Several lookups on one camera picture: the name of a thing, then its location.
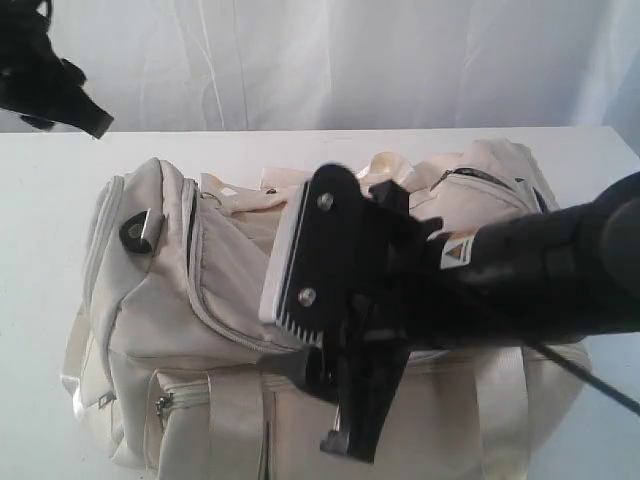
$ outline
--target white curtain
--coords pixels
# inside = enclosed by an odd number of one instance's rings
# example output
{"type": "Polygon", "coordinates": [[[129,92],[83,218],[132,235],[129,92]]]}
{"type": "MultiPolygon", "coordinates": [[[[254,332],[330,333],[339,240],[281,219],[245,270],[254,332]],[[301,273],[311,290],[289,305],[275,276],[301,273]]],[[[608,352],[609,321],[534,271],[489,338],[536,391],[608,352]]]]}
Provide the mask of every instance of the white curtain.
{"type": "Polygon", "coordinates": [[[638,0],[54,4],[114,130],[608,124],[640,152],[638,0]]]}

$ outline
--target table surface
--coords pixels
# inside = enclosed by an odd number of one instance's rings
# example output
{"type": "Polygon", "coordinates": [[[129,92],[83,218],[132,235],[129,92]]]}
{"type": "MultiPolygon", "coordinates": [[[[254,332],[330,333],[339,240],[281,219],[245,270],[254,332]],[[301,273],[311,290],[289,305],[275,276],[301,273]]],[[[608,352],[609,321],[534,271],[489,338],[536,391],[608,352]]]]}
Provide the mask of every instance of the table surface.
{"type": "MultiPolygon", "coordinates": [[[[185,175],[256,187],[265,166],[360,168],[381,151],[411,162],[480,138],[531,147],[562,206],[593,199],[640,160],[608,127],[335,132],[0,134],[0,477],[140,479],[109,463],[77,427],[58,381],[80,299],[95,197],[115,174],[157,156],[185,175]]],[[[640,337],[589,339],[596,373],[640,398],[640,337]]],[[[531,479],[637,478],[640,424],[587,388],[533,457],[531,479]]]]}

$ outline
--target fabric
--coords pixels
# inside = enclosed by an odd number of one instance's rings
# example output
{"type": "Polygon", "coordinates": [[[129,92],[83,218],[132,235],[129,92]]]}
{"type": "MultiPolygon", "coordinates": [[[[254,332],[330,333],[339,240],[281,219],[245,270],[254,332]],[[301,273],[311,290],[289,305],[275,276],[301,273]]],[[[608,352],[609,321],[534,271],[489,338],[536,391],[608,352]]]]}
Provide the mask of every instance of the fabric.
{"type": "MultiPolygon", "coordinates": [[[[58,0],[116,131],[613,125],[640,153],[636,0],[58,0]]],[[[9,113],[0,131],[27,129],[9,113]]]]}
{"type": "MultiPolygon", "coordinates": [[[[91,222],[83,302],[62,374],[79,422],[114,462],[162,480],[522,478],[530,452],[581,389],[526,349],[413,355],[373,467],[320,452],[335,407],[252,366],[262,354],[300,347],[260,323],[258,305],[277,219],[307,175],[267,170],[268,188],[248,190],[205,174],[200,189],[152,159],[109,182],[91,222]],[[128,251],[120,226],[149,210],[147,221],[160,222],[150,226],[160,232],[153,250],[128,251]],[[508,408],[496,408],[503,403],[508,408]]],[[[399,182],[411,192],[413,215],[442,215],[446,227],[536,212],[531,188],[557,207],[530,151],[506,140],[415,166],[386,152],[358,177],[365,193],[399,182]],[[460,167],[483,177],[455,173],[460,167]],[[481,204],[484,216],[459,208],[469,203],[481,204]]],[[[590,367],[582,345],[557,348],[590,367]]]]}

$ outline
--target cream duffel bag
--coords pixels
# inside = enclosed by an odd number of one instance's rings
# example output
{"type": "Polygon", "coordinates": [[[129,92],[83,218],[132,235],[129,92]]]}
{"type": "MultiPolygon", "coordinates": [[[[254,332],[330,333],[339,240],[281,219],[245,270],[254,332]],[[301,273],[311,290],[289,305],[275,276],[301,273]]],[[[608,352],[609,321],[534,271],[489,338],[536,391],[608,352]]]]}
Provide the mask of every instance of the cream duffel bag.
{"type": "MultiPolygon", "coordinates": [[[[109,182],[62,373],[78,421],[115,463],[161,479],[525,478],[581,388],[526,349],[414,354],[374,465],[320,452],[335,407],[254,367],[299,347],[257,311],[281,210],[308,175],[270,169],[256,191],[152,159],[109,182]]],[[[416,166],[380,154],[359,178],[394,179],[413,215],[448,230],[557,208],[506,140],[416,166]]],[[[589,368],[581,345],[556,348],[589,368]]]]}

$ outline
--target zipper pull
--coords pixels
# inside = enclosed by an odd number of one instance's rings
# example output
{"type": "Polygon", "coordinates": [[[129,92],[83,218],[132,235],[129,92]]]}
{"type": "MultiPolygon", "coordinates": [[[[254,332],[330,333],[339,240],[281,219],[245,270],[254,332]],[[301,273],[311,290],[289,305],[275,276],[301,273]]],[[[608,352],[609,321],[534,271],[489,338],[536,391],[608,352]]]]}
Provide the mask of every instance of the zipper pull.
{"type": "Polygon", "coordinates": [[[173,393],[169,395],[162,395],[156,400],[156,416],[160,423],[160,430],[164,433],[164,409],[170,407],[173,403],[173,393]]]}
{"type": "Polygon", "coordinates": [[[453,173],[453,170],[445,170],[442,176],[436,181],[436,183],[431,185],[431,188],[429,189],[429,191],[433,192],[433,189],[436,188],[438,185],[440,185],[442,182],[444,182],[446,178],[452,173],[453,173]]]}

